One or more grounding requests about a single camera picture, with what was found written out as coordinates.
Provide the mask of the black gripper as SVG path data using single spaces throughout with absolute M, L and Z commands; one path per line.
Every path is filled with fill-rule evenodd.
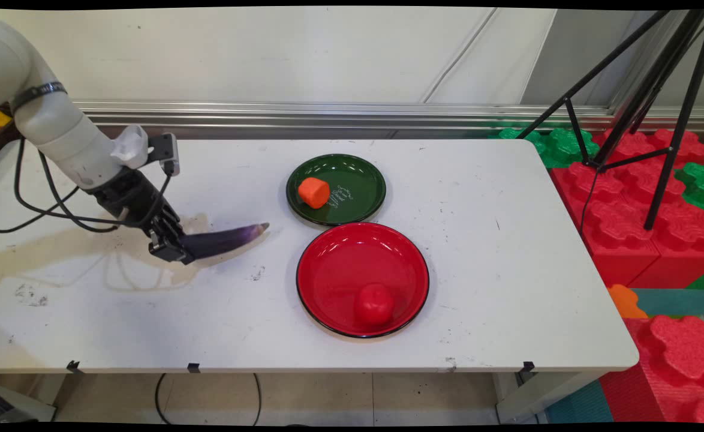
M 86 190 L 114 218 L 150 237 L 149 254 L 165 262 L 195 262 L 181 219 L 164 193 L 141 172 L 125 167 L 105 184 Z

